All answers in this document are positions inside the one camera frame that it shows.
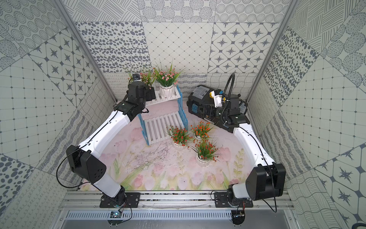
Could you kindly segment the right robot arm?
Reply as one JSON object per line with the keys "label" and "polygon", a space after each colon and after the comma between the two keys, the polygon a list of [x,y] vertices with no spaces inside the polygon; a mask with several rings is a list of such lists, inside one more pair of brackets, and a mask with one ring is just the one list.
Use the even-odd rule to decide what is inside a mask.
{"label": "right robot arm", "polygon": [[240,106],[245,104],[237,95],[224,95],[222,91],[214,90],[204,96],[204,104],[200,108],[204,118],[234,134],[251,163],[251,172],[245,182],[233,184],[228,189],[228,201],[235,207],[246,200],[282,196],[286,178],[285,167],[269,156],[246,114],[241,112]]}

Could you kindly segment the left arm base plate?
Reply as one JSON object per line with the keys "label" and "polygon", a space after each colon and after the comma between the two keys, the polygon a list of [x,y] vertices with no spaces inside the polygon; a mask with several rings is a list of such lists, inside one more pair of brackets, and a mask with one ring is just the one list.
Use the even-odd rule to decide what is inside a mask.
{"label": "left arm base plate", "polygon": [[118,194],[115,198],[111,198],[106,194],[101,197],[100,208],[120,208],[124,204],[128,207],[137,208],[139,206],[141,193],[139,192],[127,192]]}

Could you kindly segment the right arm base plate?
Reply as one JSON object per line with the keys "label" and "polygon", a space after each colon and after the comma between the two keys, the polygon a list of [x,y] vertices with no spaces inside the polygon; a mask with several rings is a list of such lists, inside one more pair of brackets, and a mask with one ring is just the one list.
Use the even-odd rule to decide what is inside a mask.
{"label": "right arm base plate", "polygon": [[243,198],[240,200],[234,200],[230,198],[227,192],[217,192],[213,191],[210,194],[210,198],[214,201],[216,208],[236,208],[236,207],[245,207],[252,208],[253,201],[249,198]]}

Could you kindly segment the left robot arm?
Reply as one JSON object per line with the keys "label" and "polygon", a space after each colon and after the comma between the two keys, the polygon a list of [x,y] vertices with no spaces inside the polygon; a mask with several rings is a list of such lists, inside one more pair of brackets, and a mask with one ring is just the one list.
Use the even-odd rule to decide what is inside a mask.
{"label": "left robot arm", "polygon": [[123,101],[113,108],[107,120],[78,146],[71,145],[66,150],[71,171],[94,185],[114,206],[125,203],[124,187],[108,174],[100,157],[110,141],[143,112],[146,102],[155,98],[152,86],[140,80],[133,81],[128,85]]}

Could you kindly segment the pink flower pot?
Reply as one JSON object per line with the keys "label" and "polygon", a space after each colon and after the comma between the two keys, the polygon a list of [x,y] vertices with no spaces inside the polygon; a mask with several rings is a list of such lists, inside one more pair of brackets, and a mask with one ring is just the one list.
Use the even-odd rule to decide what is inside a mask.
{"label": "pink flower pot", "polygon": [[176,71],[173,63],[165,69],[162,66],[156,66],[152,69],[152,75],[158,82],[160,93],[163,98],[170,98],[174,95],[174,87],[178,82],[180,72]]}
{"label": "pink flower pot", "polygon": [[148,69],[143,69],[143,70],[138,71],[138,72],[135,72],[135,73],[128,72],[128,75],[129,75],[129,82],[128,82],[128,84],[131,84],[134,81],[136,74],[139,75],[139,77],[140,77],[140,79],[141,79],[142,82],[146,83],[150,87],[153,86],[153,83],[155,81],[155,78],[152,75],[152,71],[151,70],[148,70]]}

